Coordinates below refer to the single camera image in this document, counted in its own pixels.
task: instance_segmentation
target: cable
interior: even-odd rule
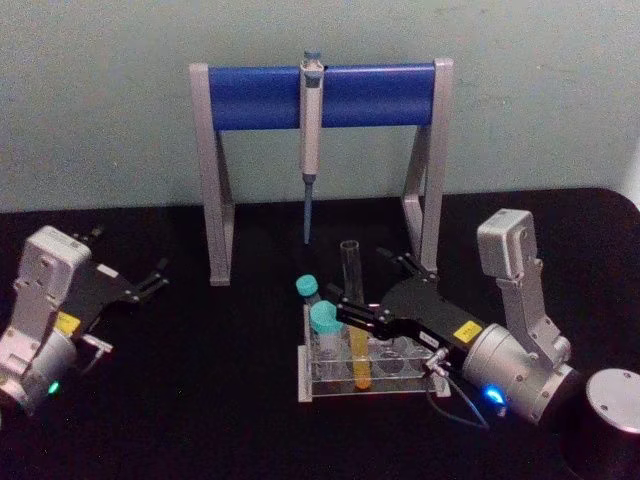
[[[480,423],[472,422],[472,421],[467,420],[465,418],[458,417],[457,415],[453,415],[453,414],[451,414],[449,412],[445,412],[443,409],[441,409],[436,404],[436,402],[433,400],[433,397],[431,396],[431,392],[429,392],[429,389],[427,388],[427,400],[429,401],[429,405],[431,405],[436,412],[438,412],[443,417],[448,418],[449,420],[453,420],[454,422],[462,423],[463,425],[467,425],[469,427],[480,428],[482,430],[489,430],[489,424],[487,423],[487,421],[484,419],[482,414],[478,411],[478,409],[473,404],[473,402],[469,399],[469,397],[467,397],[467,395],[458,386],[458,384],[456,382],[454,382],[453,379],[450,378],[450,377],[442,377],[442,378],[444,378],[447,381],[447,383],[451,387],[453,387],[453,389],[458,393],[458,395],[460,395],[462,397],[462,399],[469,406],[469,408],[471,408],[471,411],[476,416],[476,418],[478,418],[478,420],[480,420]]]

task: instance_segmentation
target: black table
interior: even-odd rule
[[[572,341],[571,364],[640,371],[638,210],[599,189],[446,196],[442,292],[502,324],[475,240],[501,207],[534,214],[547,313]],[[485,433],[418,394],[298,404],[297,276],[340,283],[338,244],[357,239],[374,301],[394,281],[375,247],[409,247],[398,199],[316,202],[311,247],[301,222],[299,203],[239,206],[231,287],[211,288],[200,207],[0,215],[5,323],[24,240],[43,224],[70,233],[102,223],[95,259],[138,280],[166,256],[172,282],[138,312],[108,312],[100,328],[114,352],[0,433],[2,478],[572,478],[554,437],[515,416],[492,417]]]

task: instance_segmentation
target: gray metal frame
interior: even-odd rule
[[[229,285],[235,205],[231,196],[222,138],[219,132],[213,129],[209,65],[206,63],[189,65],[189,78],[211,266],[209,281],[212,286]]]
[[[453,60],[436,58],[431,125],[418,127],[402,193],[402,208],[411,248],[430,272],[437,273],[442,190],[447,163],[449,121],[453,106]],[[424,211],[420,184],[424,181]]]
[[[413,254],[428,271],[436,273],[440,210],[452,111],[453,60],[437,58],[434,64],[436,78],[431,125],[417,128],[402,193],[402,207]],[[189,65],[189,77],[211,266],[210,283],[213,286],[229,285],[234,203],[222,139],[213,128],[209,66],[206,63]],[[423,175],[424,211],[419,200]]]

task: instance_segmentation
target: blue led light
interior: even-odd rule
[[[484,396],[487,397],[489,400],[491,400],[493,403],[497,403],[498,405],[505,404],[504,396],[502,395],[502,392],[498,390],[497,387],[494,387],[493,385],[489,385],[488,387],[485,387]]]

